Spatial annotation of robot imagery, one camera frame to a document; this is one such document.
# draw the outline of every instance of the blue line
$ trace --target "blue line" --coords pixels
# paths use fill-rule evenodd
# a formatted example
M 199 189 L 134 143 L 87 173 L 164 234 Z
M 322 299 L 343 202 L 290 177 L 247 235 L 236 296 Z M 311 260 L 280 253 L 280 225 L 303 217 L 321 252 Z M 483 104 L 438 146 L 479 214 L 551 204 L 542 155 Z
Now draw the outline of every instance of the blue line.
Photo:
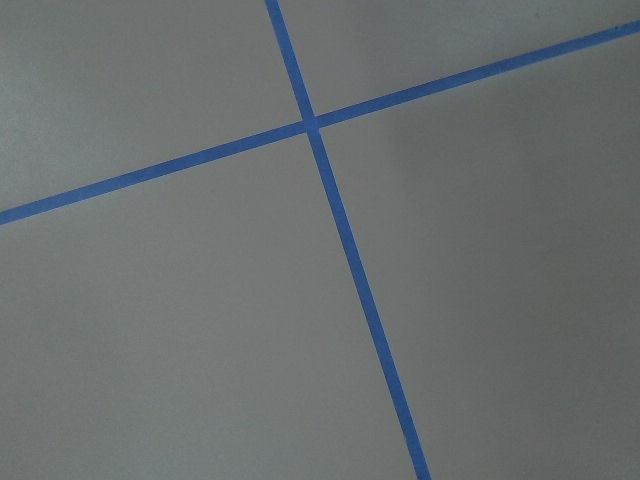
M 640 32 L 640 20 L 319 115 L 320 128 Z
M 145 167 L 134 172 L 125 173 L 117 177 L 92 183 L 91 185 L 76 188 L 68 192 L 36 200 L 35 202 L 0 212 L 0 225 L 15 222 L 65 205 L 71 205 L 72 203 L 81 202 L 88 198 L 97 197 L 98 195 L 120 190 L 121 188 L 126 188 L 137 183 L 169 175 L 170 173 L 195 167 L 196 165 L 212 162 L 214 160 L 261 147 L 269 143 L 278 142 L 285 138 L 300 135 L 304 132 L 305 129 L 302 122 L 292 123 L 283 127 L 274 128 L 273 130 L 241 138 L 233 142 L 225 143 L 223 145 L 218 145 L 217 147 L 202 150 L 201 152 L 185 155 L 183 157 Z
M 347 218 L 347 213 L 340 197 L 340 191 L 338 190 L 338 185 L 331 169 L 331 163 L 329 162 L 329 157 L 324 142 L 322 141 L 318 121 L 311 107 L 309 94 L 304 85 L 282 12 L 280 11 L 277 0 L 265 0 L 265 2 L 276 38 L 278 39 L 280 51 L 282 52 L 282 58 L 287 73 L 289 74 L 289 79 L 291 80 L 291 86 L 296 101 L 298 102 L 300 114 L 302 115 L 302 120 L 307 130 L 307 137 L 311 144 L 313 156 L 318 167 L 318 172 L 320 173 L 320 178 L 322 179 L 322 185 L 327 195 L 329 206 L 331 207 L 331 213 L 333 214 L 333 219 L 340 235 L 342 248 L 349 263 L 360 304 L 362 305 L 369 331 L 371 332 L 371 337 L 378 354 L 378 359 L 380 360 L 380 365 L 382 366 L 382 371 L 387 382 L 387 387 L 389 388 L 389 393 L 391 394 L 393 405 L 398 415 L 400 426 L 402 427 L 416 477 L 418 480 L 430 480 L 431 475 L 429 474 L 427 461 L 422 451 L 422 446 L 420 445 L 418 432 L 411 417 L 411 411 L 409 410 L 409 405 L 407 404 L 407 399 L 404 395 L 402 384 L 400 383 L 400 377 L 393 361 L 393 356 L 391 355 L 391 349 L 389 348 L 389 343 L 387 342 L 387 337 L 384 333 L 382 322 L 380 321 L 378 309 L 373 299 L 371 287 L 369 286 L 360 254 L 358 253 L 356 241 L 351 226 L 349 225 L 349 219 Z

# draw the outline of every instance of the blue tape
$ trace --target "blue tape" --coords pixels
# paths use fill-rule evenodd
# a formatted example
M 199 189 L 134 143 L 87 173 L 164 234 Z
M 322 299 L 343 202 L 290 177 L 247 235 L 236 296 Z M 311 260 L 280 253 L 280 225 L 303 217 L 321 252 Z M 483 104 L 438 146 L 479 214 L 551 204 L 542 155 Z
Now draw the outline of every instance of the blue tape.
M 274 128 L 273 130 L 241 138 L 233 142 L 225 143 L 223 145 L 218 145 L 217 147 L 202 150 L 201 152 L 192 153 L 185 155 L 184 157 L 175 158 L 134 172 L 125 173 L 124 175 L 92 183 L 91 185 L 76 188 L 75 190 L 36 200 L 35 202 L 0 212 L 0 225 L 15 222 L 65 205 L 71 205 L 72 203 L 97 197 L 98 195 L 104 195 L 105 193 L 120 190 L 121 188 L 146 182 L 164 175 L 169 175 L 170 173 L 195 167 L 196 165 L 212 162 L 214 160 L 228 157 L 229 155 L 234 155 L 246 150 L 251 150 L 256 147 L 261 147 L 269 143 L 278 142 L 285 138 L 300 135 L 304 132 L 305 129 L 302 122 L 292 123 L 283 127 Z
M 319 115 L 318 125 L 322 128 L 335 123 L 344 122 L 345 120 L 384 110 L 385 108 L 394 107 L 401 103 L 410 102 L 411 100 L 433 95 L 434 93 L 442 92 L 444 90 L 450 90 L 467 83 L 476 82 L 484 78 L 526 67 L 534 63 L 566 55 L 567 53 L 575 52 L 577 50 L 583 50 L 585 48 L 593 47 L 601 43 L 606 43 L 611 40 L 616 40 L 639 32 L 640 20 L 626 23 L 585 37 L 558 43 L 523 55 L 500 60 L 499 62 L 491 63 L 483 67 L 474 68 L 449 77 L 423 83 L 422 85 L 407 88 L 406 90 L 383 95 L 382 97 L 367 100 L 356 105 L 340 108 L 338 110 Z
M 362 310 L 364 311 L 369 331 L 371 332 L 371 337 L 378 354 L 380 365 L 382 366 L 382 371 L 389 388 L 389 393 L 391 394 L 391 399 L 393 401 L 398 420 L 400 421 L 400 426 L 402 427 L 402 432 L 407 443 L 407 448 L 413 462 L 416 476 L 418 480 L 430 480 L 431 475 L 429 474 L 427 462 L 422 451 L 422 446 L 420 445 L 420 439 L 413 423 L 413 418 L 402 389 L 402 384 L 400 383 L 400 377 L 393 361 L 393 356 L 391 355 L 391 349 L 389 348 L 389 343 L 387 342 L 387 337 L 384 333 L 382 322 L 380 321 L 378 309 L 373 299 L 371 287 L 369 286 L 369 281 L 367 280 L 364 266 L 360 259 L 360 254 L 358 253 L 355 238 L 353 236 L 351 226 L 349 225 L 349 219 L 347 218 L 347 213 L 340 197 L 340 192 L 331 168 L 331 163 L 329 162 L 329 157 L 327 155 L 324 142 L 322 141 L 319 124 L 311 107 L 309 94 L 304 85 L 300 67 L 298 66 L 293 46 L 291 45 L 289 33 L 287 32 L 287 27 L 282 16 L 282 12 L 280 11 L 280 6 L 278 5 L 277 0 L 265 1 L 269 17 L 271 18 L 271 23 L 273 24 L 273 29 L 278 40 L 278 45 L 282 52 L 282 58 L 287 69 L 287 73 L 289 74 L 289 79 L 291 80 L 293 93 L 296 101 L 298 102 L 300 114 L 302 115 L 302 120 L 307 130 L 307 137 L 311 144 L 311 150 L 313 151 L 318 172 L 320 173 L 322 185 L 327 195 L 329 206 L 331 207 L 331 213 L 333 214 L 333 218 L 340 235 L 340 240 L 347 257 L 347 262 L 349 263 L 349 268 L 358 292 L 360 304 L 362 305 Z

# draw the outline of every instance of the blue stripe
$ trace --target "blue stripe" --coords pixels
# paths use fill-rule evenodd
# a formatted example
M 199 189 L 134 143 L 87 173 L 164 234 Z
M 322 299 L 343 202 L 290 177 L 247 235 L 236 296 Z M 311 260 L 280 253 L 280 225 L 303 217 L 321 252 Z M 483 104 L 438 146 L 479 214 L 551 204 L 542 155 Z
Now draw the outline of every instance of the blue stripe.
M 309 143 L 311 144 L 318 172 L 320 173 L 324 191 L 329 201 L 329 206 L 331 207 L 331 213 L 333 214 L 336 227 L 338 228 L 342 248 L 344 249 L 347 257 L 347 262 L 349 263 L 351 275 L 358 292 L 360 304 L 362 305 L 362 309 L 369 326 L 369 331 L 371 332 L 371 337 L 378 354 L 378 359 L 380 360 L 380 365 L 382 366 L 382 371 L 391 394 L 391 399 L 409 449 L 409 455 L 413 462 L 416 477 L 418 480 L 430 480 L 431 476 L 422 451 L 422 446 L 420 445 L 420 439 L 413 423 L 411 411 L 409 410 L 409 405 L 407 404 L 402 384 L 400 383 L 400 377 L 393 361 L 393 356 L 391 355 L 391 349 L 389 348 L 389 343 L 387 342 L 382 322 L 380 321 L 380 316 L 373 299 L 371 287 L 369 286 L 369 281 L 367 280 L 367 276 L 360 259 L 360 254 L 358 253 L 355 238 L 353 236 L 351 226 L 349 225 L 349 219 L 347 218 L 347 213 L 340 197 L 338 185 L 336 183 L 333 170 L 331 169 L 331 163 L 329 162 L 329 157 L 327 155 L 324 142 L 322 141 L 319 125 L 315 115 L 313 114 L 313 109 L 311 108 L 309 94 L 307 93 L 307 89 L 302 79 L 302 74 L 291 45 L 291 40 L 289 39 L 287 27 L 285 25 L 284 18 L 282 17 L 282 12 L 280 11 L 277 0 L 265 1 L 267 4 L 267 10 L 269 11 L 269 16 L 271 17 L 273 29 L 278 39 L 278 45 L 282 52 L 282 58 L 289 74 L 289 79 L 291 80 L 291 86 L 298 102 L 300 114 L 302 115 L 302 120 L 307 129 L 307 136 L 309 138 Z
M 102 180 L 91 185 L 76 188 L 68 192 L 53 195 L 51 197 L 36 200 L 35 202 L 20 205 L 0 212 L 0 225 L 15 222 L 23 218 L 31 217 L 39 213 L 44 213 L 55 208 L 60 208 L 72 203 L 81 202 L 88 198 L 104 195 L 105 193 L 120 190 L 137 183 L 146 182 L 154 178 L 169 175 L 170 173 L 185 170 L 187 168 L 212 162 L 229 155 L 261 147 L 269 143 L 278 142 L 285 138 L 293 137 L 304 133 L 302 122 L 292 123 L 283 127 L 274 128 L 266 132 L 251 135 L 233 142 L 225 143 L 217 147 L 202 150 L 201 152 L 185 155 L 167 162 L 142 168 L 134 172 L 125 173 L 117 177 Z
M 516 70 L 534 63 L 600 45 L 601 43 L 606 43 L 611 40 L 616 40 L 639 32 L 640 20 L 626 23 L 585 37 L 558 43 L 550 47 L 541 48 L 540 50 L 507 58 L 506 60 L 500 60 L 499 62 L 491 63 L 484 67 L 478 67 L 465 72 L 456 73 L 449 77 L 433 80 L 431 82 L 423 83 L 422 85 L 407 88 L 406 90 L 390 93 L 388 95 L 383 95 L 382 97 L 367 100 L 366 102 L 334 110 L 332 112 L 319 115 L 318 125 L 322 128 L 335 123 L 344 122 L 345 120 L 384 110 L 385 108 L 400 105 L 401 103 L 410 102 L 411 100 L 433 95 L 434 93 L 442 92 L 444 90 L 450 90 L 467 83 L 482 80 L 483 78 Z

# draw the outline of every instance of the floor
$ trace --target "floor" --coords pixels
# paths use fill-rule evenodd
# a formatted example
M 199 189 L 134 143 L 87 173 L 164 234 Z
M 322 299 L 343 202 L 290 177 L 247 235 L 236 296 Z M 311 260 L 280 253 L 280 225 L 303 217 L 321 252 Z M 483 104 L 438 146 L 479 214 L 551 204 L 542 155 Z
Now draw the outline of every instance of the floor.
M 0 0 L 0 477 L 640 477 L 640 3 Z

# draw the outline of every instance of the gray floor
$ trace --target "gray floor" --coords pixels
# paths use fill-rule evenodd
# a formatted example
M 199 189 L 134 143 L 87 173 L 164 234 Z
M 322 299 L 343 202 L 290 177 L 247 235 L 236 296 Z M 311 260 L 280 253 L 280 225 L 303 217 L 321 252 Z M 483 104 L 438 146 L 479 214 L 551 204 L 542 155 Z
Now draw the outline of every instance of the gray floor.
M 260 1 L 0 6 L 0 210 L 300 119 Z M 318 113 L 640 18 L 282 8 Z M 638 58 L 322 131 L 434 479 L 640 477 Z M 3 225 L 0 269 L 0 478 L 415 478 L 304 136 Z

